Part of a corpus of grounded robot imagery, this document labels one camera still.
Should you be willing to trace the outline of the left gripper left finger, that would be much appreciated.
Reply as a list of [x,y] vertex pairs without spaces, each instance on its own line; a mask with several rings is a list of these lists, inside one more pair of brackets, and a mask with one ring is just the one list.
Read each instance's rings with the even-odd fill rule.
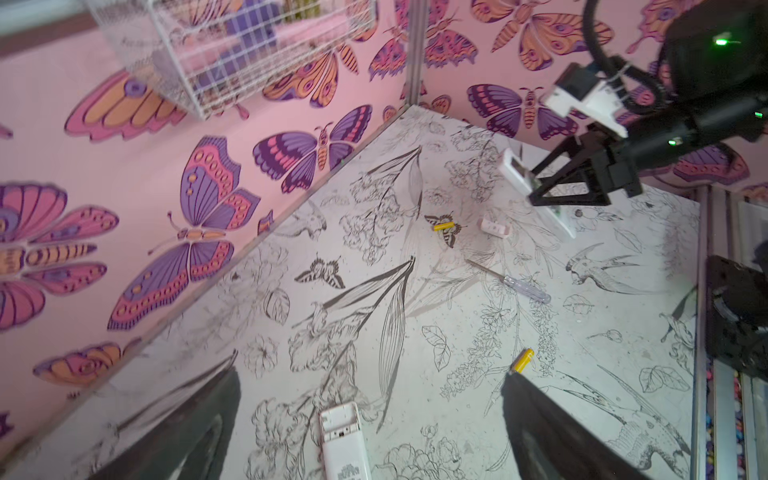
[[229,367],[213,376],[93,479],[218,479],[241,398]]

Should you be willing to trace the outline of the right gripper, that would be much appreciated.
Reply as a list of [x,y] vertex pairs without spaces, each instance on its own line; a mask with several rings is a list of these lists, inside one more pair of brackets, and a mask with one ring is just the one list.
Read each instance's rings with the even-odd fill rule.
[[[767,123],[765,89],[731,90],[676,103],[627,127],[612,140],[604,128],[589,128],[558,144],[531,171],[538,183],[528,199],[533,206],[608,206],[609,193],[640,193],[639,172],[670,165],[682,156],[734,136],[754,141]],[[569,160],[557,172],[539,177],[562,155]],[[554,195],[556,187],[583,183],[587,192]]]

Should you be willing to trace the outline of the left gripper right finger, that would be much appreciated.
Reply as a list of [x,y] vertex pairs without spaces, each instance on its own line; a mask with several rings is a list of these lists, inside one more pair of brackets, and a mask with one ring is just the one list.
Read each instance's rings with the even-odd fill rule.
[[506,433],[521,478],[645,477],[522,374],[506,374],[501,397]]

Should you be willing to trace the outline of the yellow battery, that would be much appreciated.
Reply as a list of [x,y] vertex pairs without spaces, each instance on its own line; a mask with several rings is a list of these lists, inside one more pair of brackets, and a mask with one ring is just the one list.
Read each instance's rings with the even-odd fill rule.
[[445,222],[445,223],[434,225],[433,231],[444,231],[450,228],[454,228],[456,226],[457,225],[455,224],[455,222]]
[[509,373],[522,373],[526,367],[531,363],[535,356],[535,352],[531,348],[526,348],[524,351],[522,351],[518,357],[515,359],[515,361],[512,363]]

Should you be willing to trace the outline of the white battery cover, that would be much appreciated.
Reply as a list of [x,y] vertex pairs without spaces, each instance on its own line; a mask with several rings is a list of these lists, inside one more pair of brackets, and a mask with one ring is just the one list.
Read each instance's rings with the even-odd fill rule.
[[501,239],[507,238],[511,233],[511,228],[508,225],[496,223],[487,218],[482,218],[479,221],[479,228],[482,232]]

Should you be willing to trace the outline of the clear handled screwdriver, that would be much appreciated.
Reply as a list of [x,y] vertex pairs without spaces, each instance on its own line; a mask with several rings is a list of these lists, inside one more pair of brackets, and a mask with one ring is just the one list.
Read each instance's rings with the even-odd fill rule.
[[541,304],[549,304],[551,302],[551,296],[533,284],[524,282],[523,280],[515,279],[511,276],[504,275],[499,272],[495,272],[481,265],[480,263],[470,259],[466,259],[465,262],[481,270],[482,272],[489,274],[494,278],[498,279],[503,285],[505,285],[507,288],[514,290],[518,294],[521,294]]

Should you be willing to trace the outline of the white remote with green sticker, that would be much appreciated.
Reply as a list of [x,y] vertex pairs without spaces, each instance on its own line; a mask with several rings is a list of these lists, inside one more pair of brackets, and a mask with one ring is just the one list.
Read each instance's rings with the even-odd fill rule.
[[371,480],[358,405],[347,402],[320,413],[321,449],[327,480]]

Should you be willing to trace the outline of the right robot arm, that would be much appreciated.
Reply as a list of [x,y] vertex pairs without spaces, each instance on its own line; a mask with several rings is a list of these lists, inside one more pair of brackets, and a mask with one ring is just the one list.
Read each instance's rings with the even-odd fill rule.
[[734,137],[767,133],[767,4],[703,1],[667,28],[658,63],[663,83],[599,43],[597,4],[586,2],[582,33],[592,57],[573,63],[545,98],[559,115],[591,124],[557,145],[528,175],[538,207],[606,206],[610,193],[641,193],[641,173]]

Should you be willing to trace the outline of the purple item in basket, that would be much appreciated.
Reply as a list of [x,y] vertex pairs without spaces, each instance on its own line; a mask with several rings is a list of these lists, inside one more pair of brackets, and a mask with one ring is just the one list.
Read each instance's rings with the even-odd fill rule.
[[221,83],[273,53],[281,16],[281,7],[275,2],[244,1],[241,9],[224,22],[235,44],[219,53],[210,67],[197,76],[197,85],[205,88]]

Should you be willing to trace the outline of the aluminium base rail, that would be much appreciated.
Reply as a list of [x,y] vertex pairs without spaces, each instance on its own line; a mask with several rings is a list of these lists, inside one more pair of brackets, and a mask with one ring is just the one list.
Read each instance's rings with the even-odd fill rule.
[[767,476],[767,206],[701,187],[694,479]]

